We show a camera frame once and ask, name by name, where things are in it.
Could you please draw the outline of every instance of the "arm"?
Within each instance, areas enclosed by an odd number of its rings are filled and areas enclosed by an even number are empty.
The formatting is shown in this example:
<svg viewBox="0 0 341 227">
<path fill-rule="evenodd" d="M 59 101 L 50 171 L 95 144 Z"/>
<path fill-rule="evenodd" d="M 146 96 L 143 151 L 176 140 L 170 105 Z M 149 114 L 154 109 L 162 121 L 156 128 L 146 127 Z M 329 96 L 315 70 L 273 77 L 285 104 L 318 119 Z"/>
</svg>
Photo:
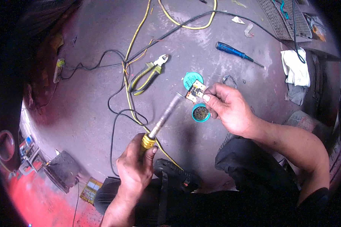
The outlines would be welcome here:
<svg viewBox="0 0 341 227">
<path fill-rule="evenodd" d="M 224 84 L 213 84 L 205 91 L 203 99 L 212 118 L 220 119 L 230 133 L 256 140 L 277 150 L 295 166 L 309 173 L 298 204 L 319 188 L 329 188 L 328 154 L 314 134 L 256 117 L 241 93 Z"/>
<path fill-rule="evenodd" d="M 153 158 L 158 150 L 156 146 L 150 148 L 140 161 L 140 143 L 143 135 L 144 133 L 137 134 L 116 160 L 121 184 L 105 212 L 102 227 L 134 225 L 135 205 L 152 179 Z"/>
</svg>

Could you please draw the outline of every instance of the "hand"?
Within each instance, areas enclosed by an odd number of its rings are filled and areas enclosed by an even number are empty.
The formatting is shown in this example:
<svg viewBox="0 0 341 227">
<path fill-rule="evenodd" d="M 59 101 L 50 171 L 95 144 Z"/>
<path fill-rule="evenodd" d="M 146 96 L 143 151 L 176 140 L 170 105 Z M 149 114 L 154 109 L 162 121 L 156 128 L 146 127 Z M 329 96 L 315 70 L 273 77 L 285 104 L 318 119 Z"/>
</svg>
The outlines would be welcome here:
<svg viewBox="0 0 341 227">
<path fill-rule="evenodd" d="M 139 199 L 144 189 L 149 185 L 154 169 L 153 158 L 158 147 L 148 149 L 143 158 L 140 156 L 141 139 L 144 133 L 137 134 L 128 144 L 123 154 L 116 160 L 116 166 L 121 179 L 119 191 L 130 197 Z"/>
<path fill-rule="evenodd" d="M 203 100 L 211 117 L 221 120 L 230 133 L 248 137 L 257 117 L 237 89 L 215 83 L 205 90 Z"/>
</svg>

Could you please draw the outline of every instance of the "screwdriver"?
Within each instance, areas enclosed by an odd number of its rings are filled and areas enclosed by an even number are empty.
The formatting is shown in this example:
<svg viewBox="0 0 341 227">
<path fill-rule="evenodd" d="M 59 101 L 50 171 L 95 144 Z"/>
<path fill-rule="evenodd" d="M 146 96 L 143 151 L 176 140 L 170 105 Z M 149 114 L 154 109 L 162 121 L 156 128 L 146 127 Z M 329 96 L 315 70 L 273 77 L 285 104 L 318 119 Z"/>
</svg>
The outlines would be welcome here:
<svg viewBox="0 0 341 227">
<path fill-rule="evenodd" d="M 141 149 L 140 149 L 141 157 L 144 155 L 147 149 L 154 146 L 155 136 L 158 134 L 160 129 L 162 129 L 163 125 L 168 120 L 169 116 L 171 115 L 173 110 L 176 108 L 176 106 L 182 99 L 184 99 L 184 96 L 176 92 L 176 96 L 172 99 L 167 109 L 164 111 L 163 115 L 159 119 L 158 123 L 155 125 L 154 129 L 149 134 L 146 133 L 143 136 L 143 138 L 141 139 Z"/>
<path fill-rule="evenodd" d="M 223 52 L 226 52 L 226 53 L 229 53 L 229 54 L 233 54 L 233 55 L 236 55 L 236 56 L 239 56 L 241 57 L 242 59 L 247 59 L 251 62 L 254 62 L 256 63 L 257 65 L 261 66 L 264 68 L 263 65 L 259 64 L 258 62 L 254 61 L 254 59 L 252 59 L 251 57 L 247 56 L 245 53 L 241 52 L 241 51 L 238 51 L 237 49 L 225 44 L 225 43 L 221 43 L 221 42 L 217 42 L 216 43 L 216 49 L 218 49 L 219 51 L 223 51 Z"/>
</svg>

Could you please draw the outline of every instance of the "gray floor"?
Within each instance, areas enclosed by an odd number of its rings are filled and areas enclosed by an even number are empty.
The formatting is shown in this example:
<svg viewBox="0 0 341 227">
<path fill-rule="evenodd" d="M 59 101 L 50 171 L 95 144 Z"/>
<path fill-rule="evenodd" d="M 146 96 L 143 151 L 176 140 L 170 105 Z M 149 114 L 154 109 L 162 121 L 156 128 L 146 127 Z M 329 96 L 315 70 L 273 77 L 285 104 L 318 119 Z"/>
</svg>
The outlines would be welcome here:
<svg viewBox="0 0 341 227">
<path fill-rule="evenodd" d="M 231 1 L 219 1 L 217 9 L 247 16 L 274 33 L 258 3 L 252 0 L 240 2 L 247 8 Z M 163 0 L 163 4 L 177 21 L 185 21 L 213 7 L 211 0 L 208 4 L 197 0 Z M 153 12 L 142 26 L 132 53 L 147 45 L 150 39 L 156 39 L 175 27 L 157 1 L 152 1 L 151 8 Z M 59 57 L 65 58 L 67 66 L 74 67 L 78 62 L 85 66 L 96 65 L 107 49 L 117 49 L 125 54 L 145 10 L 146 1 L 84 1 L 63 27 L 64 46 Z M 231 16 L 216 14 L 207 29 L 182 28 L 151 47 L 144 57 L 132 64 L 131 73 L 136 74 L 145 62 L 154 61 L 162 54 L 171 55 L 164 65 L 163 73 L 152 86 L 134 97 L 136 110 L 148 118 L 150 128 L 155 125 L 175 92 L 186 93 L 181 79 L 187 72 L 200 73 L 206 86 L 222 79 L 208 74 L 232 75 L 255 114 L 269 122 L 283 123 L 293 111 L 301 109 L 290 101 L 284 101 L 287 86 L 280 51 L 287 48 L 256 25 L 251 30 L 255 36 L 247 38 L 244 30 L 249 22 L 243 20 L 246 25 L 242 25 L 231 19 Z M 209 16 L 205 16 L 190 25 L 203 26 L 208 20 Z M 217 41 L 245 52 L 265 68 L 216 50 Z M 56 62 L 57 58 L 52 55 L 51 61 Z M 118 62 L 119 59 L 109 53 L 104 57 L 103 64 Z M 308 64 L 313 80 L 313 62 L 310 60 Z M 63 71 L 64 77 L 69 75 L 70 71 Z M 66 150 L 78 160 L 86 174 L 100 181 L 112 176 L 109 148 L 115 115 L 108 110 L 107 99 L 120 87 L 121 81 L 121 66 L 93 71 L 78 70 L 71 79 L 61 81 L 48 106 L 40 111 L 29 111 L 30 131 L 42 150 L 50 158 L 55 157 L 55 148 Z M 54 86 L 51 85 L 46 95 L 50 97 L 53 91 Z M 111 106 L 117 111 L 127 108 L 124 90 L 111 100 Z M 184 100 L 158 138 L 178 164 L 203 179 L 205 188 L 220 188 L 230 178 L 214 169 L 214 157 L 227 131 L 218 120 L 196 123 L 191 117 L 192 107 L 190 101 Z M 134 135 L 141 132 L 141 127 L 119 117 L 113 160 L 124 151 Z M 156 158 L 166 157 L 158 152 Z"/>
</svg>

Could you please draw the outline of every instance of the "fingernail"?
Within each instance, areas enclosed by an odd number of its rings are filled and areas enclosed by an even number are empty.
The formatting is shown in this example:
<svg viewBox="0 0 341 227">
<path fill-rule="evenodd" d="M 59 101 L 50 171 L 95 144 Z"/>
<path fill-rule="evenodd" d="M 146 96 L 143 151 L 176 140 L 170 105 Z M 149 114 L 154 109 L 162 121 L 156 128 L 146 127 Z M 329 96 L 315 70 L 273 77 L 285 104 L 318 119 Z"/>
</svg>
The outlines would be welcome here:
<svg viewBox="0 0 341 227">
<path fill-rule="evenodd" d="M 210 101 L 210 96 L 208 94 L 204 94 L 203 95 L 203 100 L 205 100 L 206 102 Z"/>
</svg>

